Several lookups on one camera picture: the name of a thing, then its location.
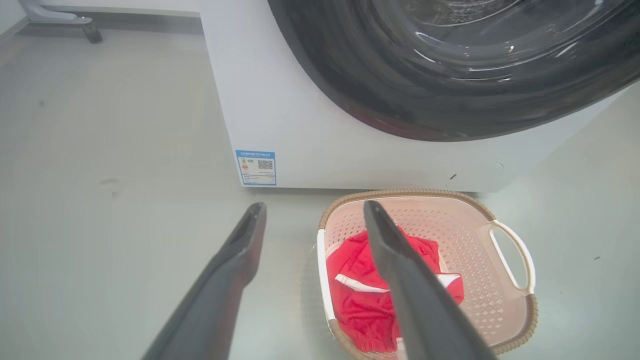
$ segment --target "pink plastic basket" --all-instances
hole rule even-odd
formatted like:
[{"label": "pink plastic basket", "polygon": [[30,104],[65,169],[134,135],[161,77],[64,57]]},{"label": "pink plastic basket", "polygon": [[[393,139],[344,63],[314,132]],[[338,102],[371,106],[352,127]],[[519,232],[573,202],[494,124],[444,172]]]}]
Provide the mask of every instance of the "pink plastic basket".
[{"label": "pink plastic basket", "polygon": [[[538,304],[531,255],[509,227],[475,199],[439,190],[393,190],[348,195],[336,200],[320,220],[317,255],[324,312],[332,334],[356,359],[404,359],[405,351],[359,351],[340,329],[333,312],[326,258],[349,237],[365,231],[365,200],[382,204],[407,234],[438,242],[443,272],[462,275],[465,300],[460,307],[496,354],[524,344],[536,328]],[[527,284],[520,288],[493,236],[504,231],[520,251]]]}]

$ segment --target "metal furniture leg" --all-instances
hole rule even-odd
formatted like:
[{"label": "metal furniture leg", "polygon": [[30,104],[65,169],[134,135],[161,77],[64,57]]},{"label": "metal furniture leg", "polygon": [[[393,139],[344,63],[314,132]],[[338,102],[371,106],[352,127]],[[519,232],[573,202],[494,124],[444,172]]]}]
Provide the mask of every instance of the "metal furniture leg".
[{"label": "metal furniture leg", "polygon": [[36,0],[19,1],[27,13],[29,21],[33,23],[80,26],[89,42],[92,44],[102,42],[102,35],[90,17],[79,17],[72,13],[52,12],[36,4]]}]

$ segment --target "brown basket rim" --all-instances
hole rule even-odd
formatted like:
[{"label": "brown basket rim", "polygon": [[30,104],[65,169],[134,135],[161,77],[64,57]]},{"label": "brown basket rim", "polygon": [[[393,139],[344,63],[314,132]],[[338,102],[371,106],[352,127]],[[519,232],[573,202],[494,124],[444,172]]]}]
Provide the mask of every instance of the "brown basket rim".
[{"label": "brown basket rim", "polygon": [[[403,196],[413,196],[413,197],[448,197],[453,199],[458,199],[466,202],[467,204],[476,208],[480,213],[486,217],[487,221],[496,220],[495,216],[489,209],[487,209],[482,203],[474,198],[465,195],[459,192],[452,192],[448,190],[428,190],[428,189],[399,189],[399,190],[375,190],[371,192],[362,192],[362,193],[354,193],[351,195],[345,195],[336,201],[334,201],[329,207],[324,211],[320,224],[318,225],[319,230],[323,230],[326,227],[326,222],[329,219],[329,216],[341,205],[347,204],[348,202],[360,201],[360,200],[369,200],[369,199],[380,199],[384,197],[403,197]],[[503,341],[502,343],[498,343],[491,346],[491,350],[494,354],[500,355],[507,351],[513,350],[517,347],[522,346],[524,343],[531,339],[534,331],[536,330],[536,326],[538,325],[538,301],[536,299],[535,294],[530,294],[525,297],[527,302],[527,319],[525,321],[525,325],[522,330],[512,339]],[[329,320],[329,328],[333,333],[334,337],[338,342],[344,347],[344,349],[353,356],[356,360],[376,360],[373,357],[369,357],[366,353],[359,351],[349,336],[345,334],[338,321],[333,319]]]}]

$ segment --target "caster wheel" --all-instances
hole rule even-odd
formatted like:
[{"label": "caster wheel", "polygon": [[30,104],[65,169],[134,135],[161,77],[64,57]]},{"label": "caster wheel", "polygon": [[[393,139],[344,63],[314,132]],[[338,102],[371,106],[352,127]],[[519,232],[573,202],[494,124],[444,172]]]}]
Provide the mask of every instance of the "caster wheel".
[{"label": "caster wheel", "polygon": [[90,43],[98,44],[102,42],[102,35],[100,34],[100,31],[98,31],[98,28],[95,27],[95,25],[91,23],[83,25],[82,31],[84,31],[84,35]]}]

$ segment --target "washing machine drum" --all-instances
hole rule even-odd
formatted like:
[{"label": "washing machine drum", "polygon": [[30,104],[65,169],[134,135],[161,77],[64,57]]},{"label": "washing machine drum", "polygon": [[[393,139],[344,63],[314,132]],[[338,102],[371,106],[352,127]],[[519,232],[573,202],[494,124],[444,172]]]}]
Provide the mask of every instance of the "washing machine drum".
[{"label": "washing machine drum", "polygon": [[640,0],[269,0],[316,85],[425,141],[553,121],[640,75]]}]

